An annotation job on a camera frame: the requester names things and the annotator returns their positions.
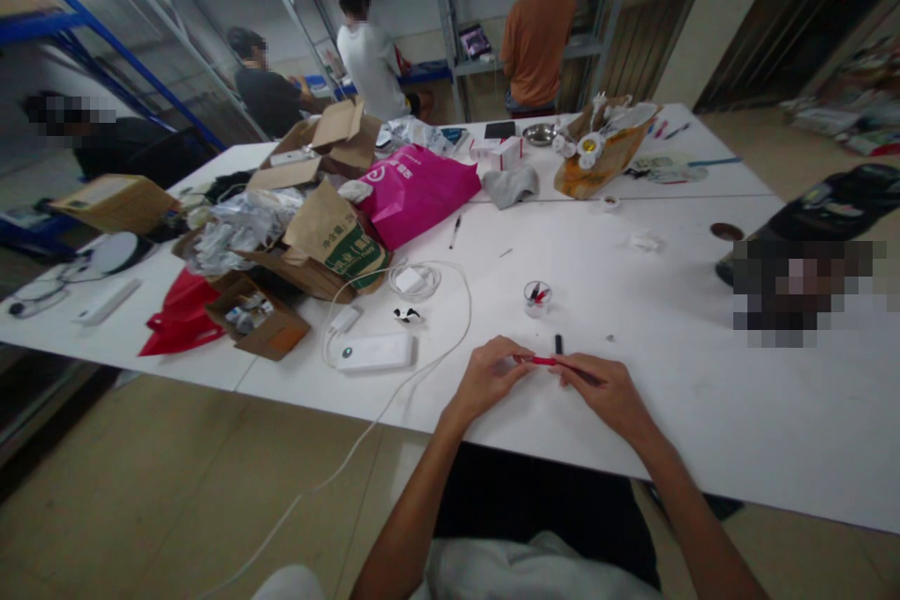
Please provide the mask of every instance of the metal bowl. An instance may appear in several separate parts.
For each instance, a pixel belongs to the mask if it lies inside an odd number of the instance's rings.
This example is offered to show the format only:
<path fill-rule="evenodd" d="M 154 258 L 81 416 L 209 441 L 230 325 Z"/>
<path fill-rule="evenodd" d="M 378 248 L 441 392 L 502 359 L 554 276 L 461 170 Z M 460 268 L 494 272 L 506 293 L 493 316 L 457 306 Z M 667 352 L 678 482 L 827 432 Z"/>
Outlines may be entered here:
<path fill-rule="evenodd" d="M 556 131 L 551 124 L 536 124 L 526 128 L 522 134 L 525 140 L 535 147 L 547 147 L 556 138 Z"/>

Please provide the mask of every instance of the brown paper bag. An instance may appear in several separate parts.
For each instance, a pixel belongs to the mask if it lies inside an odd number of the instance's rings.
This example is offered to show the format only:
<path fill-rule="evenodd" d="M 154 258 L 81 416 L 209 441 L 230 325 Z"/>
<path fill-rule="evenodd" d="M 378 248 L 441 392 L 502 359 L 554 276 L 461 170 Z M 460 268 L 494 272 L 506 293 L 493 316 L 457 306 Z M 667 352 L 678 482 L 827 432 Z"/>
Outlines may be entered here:
<path fill-rule="evenodd" d="M 284 233 L 284 242 L 346 279 L 383 270 L 388 251 L 366 234 L 353 207 L 328 181 L 307 197 Z M 372 293 L 384 273 L 369 274 L 351 285 L 359 293 Z"/>
<path fill-rule="evenodd" d="M 599 131 L 600 127 L 603 126 L 603 110 L 606 106 L 624 105 L 626 100 L 626 97 L 608 100 L 594 118 L 593 128 L 591 128 L 593 105 L 589 101 L 581 115 L 573 120 L 568 127 L 572 140 L 577 143 L 591 131 Z M 662 106 L 656 106 L 657 113 L 661 110 Z M 558 192 L 573 199 L 590 199 L 600 188 L 628 167 L 654 119 L 655 115 L 639 127 L 623 129 L 615 136 L 607 139 L 603 155 L 597 159 L 597 163 L 588 171 L 584 171 L 578 166 L 578 155 L 565 159 L 560 169 L 556 172 L 553 186 Z"/>

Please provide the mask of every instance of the man in white shirt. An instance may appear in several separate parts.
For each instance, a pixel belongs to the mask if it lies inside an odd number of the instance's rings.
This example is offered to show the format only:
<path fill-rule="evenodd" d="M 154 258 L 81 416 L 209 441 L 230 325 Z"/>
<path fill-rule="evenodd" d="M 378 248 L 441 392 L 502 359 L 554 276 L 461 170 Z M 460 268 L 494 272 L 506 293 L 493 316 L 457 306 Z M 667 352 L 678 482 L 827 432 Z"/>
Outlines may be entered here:
<path fill-rule="evenodd" d="M 431 92 L 404 94 L 397 77 L 408 75 L 411 65 L 391 38 L 368 20 L 371 0 L 337 0 L 346 25 L 337 31 L 337 51 L 356 91 L 366 101 L 366 113 L 387 122 L 413 114 L 423 122 L 434 110 Z"/>

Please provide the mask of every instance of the person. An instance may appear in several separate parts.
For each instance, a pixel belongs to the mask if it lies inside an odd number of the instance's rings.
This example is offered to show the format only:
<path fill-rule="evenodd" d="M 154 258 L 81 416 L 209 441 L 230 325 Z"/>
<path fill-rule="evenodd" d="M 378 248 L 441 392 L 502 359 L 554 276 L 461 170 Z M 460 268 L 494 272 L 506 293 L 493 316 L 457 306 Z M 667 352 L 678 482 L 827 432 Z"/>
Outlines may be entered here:
<path fill-rule="evenodd" d="M 123 168 L 146 147 L 172 132 L 142 117 L 117 117 L 112 111 L 85 110 L 78 97 L 42 90 L 21 103 L 38 133 L 63 139 L 72 148 L 82 174 L 94 180 L 104 173 L 128 173 Z"/>
<path fill-rule="evenodd" d="M 331 102 L 314 97 L 305 78 L 289 82 L 269 70 L 265 40 L 258 33 L 235 26 L 229 28 L 227 37 L 229 46 L 243 61 L 234 73 L 234 84 L 250 117 L 268 136 L 283 137 L 303 119 L 301 110 L 319 114 Z"/>
<path fill-rule="evenodd" d="M 534 370 L 531 357 L 500 336 L 472 352 L 352 599 L 662 597 L 653 543 L 626 478 L 555 465 L 555 473 L 535 481 L 528 467 L 541 460 L 491 456 L 497 451 L 463 442 L 472 423 Z M 510 358 L 517 364 L 504 370 Z M 643 461 L 697 597 L 767 598 L 654 423 L 625 365 L 583 353 L 554 358 L 550 371 L 561 384 L 573 387 Z M 472 450 L 481 460 L 467 457 Z M 315 577 L 295 565 L 275 573 L 255 597 L 318 598 L 320 592 Z"/>
<path fill-rule="evenodd" d="M 576 0 L 519 0 L 506 18 L 500 53 L 510 79 L 506 110 L 531 113 L 556 106 L 563 50 Z"/>
<path fill-rule="evenodd" d="M 404 94 L 397 77 L 408 76 L 412 65 L 391 38 L 369 20 L 372 0 L 337 0 L 345 25 L 337 31 L 337 51 L 356 91 L 366 102 L 366 113 L 388 122 L 412 114 L 427 122 L 434 110 L 429 91 Z"/>

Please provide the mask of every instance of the tiled floor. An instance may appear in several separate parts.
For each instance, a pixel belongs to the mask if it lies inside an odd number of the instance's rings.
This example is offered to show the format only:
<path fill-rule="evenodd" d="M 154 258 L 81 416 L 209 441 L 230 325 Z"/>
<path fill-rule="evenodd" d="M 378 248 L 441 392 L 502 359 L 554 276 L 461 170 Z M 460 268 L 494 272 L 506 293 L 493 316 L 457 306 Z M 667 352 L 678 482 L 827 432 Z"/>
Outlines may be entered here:
<path fill-rule="evenodd" d="M 785 127 L 777 112 L 705 121 L 784 198 L 859 161 Z M 898 234 L 894 214 L 871 236 Z M 358 420 L 141 377 L 102 399 L 0 506 L 0 597 L 194 597 L 233 573 L 294 495 L 333 471 L 364 428 Z M 310 566 L 329 594 L 348 597 L 427 440 L 377 427 L 335 483 L 304 498 L 220 597 L 249 597 L 287 563 Z M 637 495 L 666 595 L 694 597 L 663 519 Z M 726 528 L 775 598 L 898 596 L 900 537 L 754 505 Z"/>

